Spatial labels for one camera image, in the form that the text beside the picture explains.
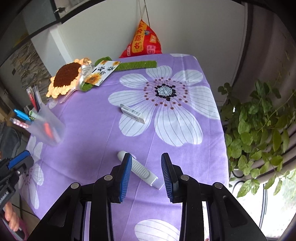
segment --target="blue pen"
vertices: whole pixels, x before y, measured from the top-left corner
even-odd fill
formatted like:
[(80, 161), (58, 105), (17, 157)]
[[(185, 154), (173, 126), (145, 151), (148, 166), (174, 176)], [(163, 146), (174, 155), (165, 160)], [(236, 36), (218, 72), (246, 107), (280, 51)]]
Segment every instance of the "blue pen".
[(17, 110), (17, 109), (15, 109), (14, 111), (15, 111), (15, 113), (17, 114), (17, 116), (19, 118), (22, 118), (25, 121), (30, 121), (31, 122), (31, 119), (25, 113), (23, 113), (23, 112), (21, 112), (20, 110)]

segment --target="crocheted sunflower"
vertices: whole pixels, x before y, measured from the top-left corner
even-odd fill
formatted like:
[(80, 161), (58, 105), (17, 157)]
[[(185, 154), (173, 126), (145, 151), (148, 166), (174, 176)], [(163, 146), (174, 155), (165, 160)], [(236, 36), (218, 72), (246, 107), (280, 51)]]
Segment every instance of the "crocheted sunflower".
[(67, 92), (76, 87), (76, 82), (81, 71), (81, 65), (85, 62), (91, 63), (88, 58), (81, 60), (76, 59), (73, 63), (62, 66), (56, 76), (50, 79), (51, 83), (48, 87), (46, 97), (52, 96), (57, 98), (60, 94), (65, 95)]

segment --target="green crocheted stem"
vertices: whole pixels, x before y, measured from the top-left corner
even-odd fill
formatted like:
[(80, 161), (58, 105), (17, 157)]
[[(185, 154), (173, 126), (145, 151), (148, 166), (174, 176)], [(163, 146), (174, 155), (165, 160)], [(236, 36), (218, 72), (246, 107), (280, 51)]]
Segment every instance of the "green crocheted stem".
[[(100, 58), (95, 62), (95, 66), (97, 66), (99, 63), (101, 63), (103, 60), (112, 61), (110, 57), (104, 57)], [(138, 62), (129, 62), (129, 63), (121, 63), (117, 66), (117, 68), (114, 71), (123, 71), (123, 70), (131, 70), (131, 69), (149, 69), (149, 68), (156, 68), (157, 62), (155, 60), (153, 61), (138, 61)], [(93, 87), (92, 84), (83, 82), (81, 84), (80, 89), (84, 92), (87, 92), (91, 90)]]
[(138, 61), (138, 62), (129, 62), (129, 63), (121, 63), (114, 71), (123, 71), (123, 70), (131, 70), (131, 69), (149, 69), (156, 68), (157, 62), (153, 61)]

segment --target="hanging string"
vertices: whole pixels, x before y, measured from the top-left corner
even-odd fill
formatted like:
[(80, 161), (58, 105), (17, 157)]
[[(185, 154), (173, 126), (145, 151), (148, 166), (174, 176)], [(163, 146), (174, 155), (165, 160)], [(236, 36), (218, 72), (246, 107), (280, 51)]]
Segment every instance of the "hanging string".
[(138, 3), (139, 3), (139, 7), (140, 7), (140, 15), (141, 15), (141, 19), (143, 19), (143, 15), (144, 15), (144, 12), (145, 12), (145, 10), (146, 10), (147, 19), (148, 19), (148, 25), (149, 25), (149, 27), (150, 27), (150, 21), (149, 21), (149, 16), (148, 16), (148, 11), (147, 11), (147, 6), (146, 6), (146, 0), (144, 0), (144, 4), (145, 4), (145, 6), (144, 6), (144, 12), (143, 12), (143, 13), (142, 13), (142, 11), (141, 11), (140, 0), (138, 0)]

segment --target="sunflower card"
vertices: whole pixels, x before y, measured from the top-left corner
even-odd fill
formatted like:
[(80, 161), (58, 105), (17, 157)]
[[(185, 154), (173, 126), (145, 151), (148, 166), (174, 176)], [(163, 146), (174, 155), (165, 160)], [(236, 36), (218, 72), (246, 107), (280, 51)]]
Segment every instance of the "sunflower card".
[(86, 83), (100, 86), (103, 81), (117, 68), (121, 62), (103, 60), (92, 71), (92, 73), (85, 80)]

